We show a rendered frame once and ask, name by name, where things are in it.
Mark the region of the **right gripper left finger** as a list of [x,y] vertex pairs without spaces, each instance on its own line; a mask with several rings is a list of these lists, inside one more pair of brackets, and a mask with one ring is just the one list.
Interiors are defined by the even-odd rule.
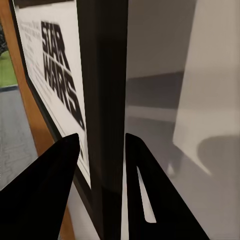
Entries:
[[79,154],[65,136],[0,191],[0,240],[58,240]]

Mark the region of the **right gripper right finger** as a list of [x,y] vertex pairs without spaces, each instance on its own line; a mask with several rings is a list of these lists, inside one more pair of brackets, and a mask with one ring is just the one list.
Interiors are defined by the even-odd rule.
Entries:
[[[145,142],[125,135],[129,240],[210,240]],[[156,223],[145,220],[139,168]]]

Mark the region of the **poster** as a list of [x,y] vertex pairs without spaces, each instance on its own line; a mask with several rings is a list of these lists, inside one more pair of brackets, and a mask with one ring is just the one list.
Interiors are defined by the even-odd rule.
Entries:
[[78,133],[74,185],[100,240],[121,240],[129,0],[8,0],[54,143]]

